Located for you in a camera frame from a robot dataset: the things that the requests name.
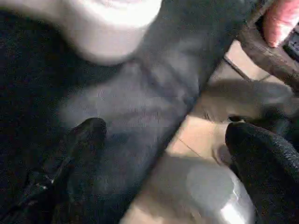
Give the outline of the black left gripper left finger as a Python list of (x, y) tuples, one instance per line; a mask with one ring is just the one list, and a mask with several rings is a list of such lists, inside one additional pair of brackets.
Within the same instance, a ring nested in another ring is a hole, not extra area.
[(49, 224), (70, 174), (103, 145), (106, 124), (91, 118), (66, 134), (38, 169), (29, 172), (21, 197), (0, 216), (2, 224)]

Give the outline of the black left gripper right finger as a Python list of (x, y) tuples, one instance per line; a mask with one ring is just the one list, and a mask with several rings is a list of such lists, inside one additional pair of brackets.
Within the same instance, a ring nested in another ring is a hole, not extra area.
[(261, 224), (299, 222), (299, 154), (281, 136), (233, 122), (225, 143)]

